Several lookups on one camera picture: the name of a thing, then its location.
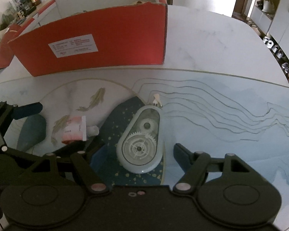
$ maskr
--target pink packaging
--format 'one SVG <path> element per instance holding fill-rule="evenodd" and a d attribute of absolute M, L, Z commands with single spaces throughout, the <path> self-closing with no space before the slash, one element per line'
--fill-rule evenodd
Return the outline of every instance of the pink packaging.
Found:
<path fill-rule="evenodd" d="M 62 143 L 70 144 L 73 141 L 86 141 L 86 116 L 74 116 L 66 122 Z"/>

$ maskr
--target red cardboard box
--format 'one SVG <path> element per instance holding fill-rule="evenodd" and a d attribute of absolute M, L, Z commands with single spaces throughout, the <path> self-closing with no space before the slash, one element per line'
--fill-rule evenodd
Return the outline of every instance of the red cardboard box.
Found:
<path fill-rule="evenodd" d="M 8 44 L 39 76 L 163 64 L 166 31 L 166 0 L 52 0 Z"/>
<path fill-rule="evenodd" d="M 13 24 L 6 29 L 6 33 L 0 41 L 0 69 L 6 68 L 10 65 L 14 53 L 10 49 L 8 42 L 18 35 L 18 30 L 20 26 Z"/>

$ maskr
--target transparent gear box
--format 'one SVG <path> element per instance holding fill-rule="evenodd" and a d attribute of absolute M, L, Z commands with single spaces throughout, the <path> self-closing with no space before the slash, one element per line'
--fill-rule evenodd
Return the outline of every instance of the transparent gear box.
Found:
<path fill-rule="evenodd" d="M 140 108 L 117 144 L 117 156 L 123 167 L 135 174 L 157 167 L 163 156 L 163 115 L 160 108 Z"/>

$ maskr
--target gear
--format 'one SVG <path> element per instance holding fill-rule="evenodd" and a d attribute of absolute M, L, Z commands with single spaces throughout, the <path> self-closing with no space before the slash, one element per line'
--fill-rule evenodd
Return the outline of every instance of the gear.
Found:
<path fill-rule="evenodd" d="M 145 165 L 152 161 L 156 154 L 156 140 L 149 133 L 132 133 L 124 141 L 122 153 L 129 163 Z"/>
<path fill-rule="evenodd" d="M 153 131 L 156 131 L 157 123 L 153 119 L 145 118 L 140 121 L 139 128 L 142 133 L 151 134 Z"/>

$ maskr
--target white table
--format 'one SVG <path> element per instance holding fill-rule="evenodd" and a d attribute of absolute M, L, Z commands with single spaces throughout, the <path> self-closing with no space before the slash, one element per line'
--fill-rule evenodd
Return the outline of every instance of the white table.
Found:
<path fill-rule="evenodd" d="M 203 71 L 289 87 L 275 58 L 245 23 L 180 6 L 168 6 L 164 65 L 137 67 Z M 0 83 L 29 76 L 14 57 L 0 72 Z"/>
<path fill-rule="evenodd" d="M 54 151 L 54 122 L 88 106 L 100 88 L 102 105 L 85 112 L 87 124 L 99 125 L 120 102 L 137 95 L 143 102 L 161 95 L 167 120 L 166 176 L 173 186 L 183 172 L 175 162 L 176 142 L 212 157 L 235 153 L 281 192 L 275 221 L 289 227 L 289 84 L 275 58 L 241 21 L 207 11 L 169 6 L 164 65 L 106 67 L 33 78 L 14 57 L 0 71 L 0 101 L 25 105 L 40 101 L 47 137 L 33 150 Z M 15 147 L 22 120 L 6 134 Z"/>

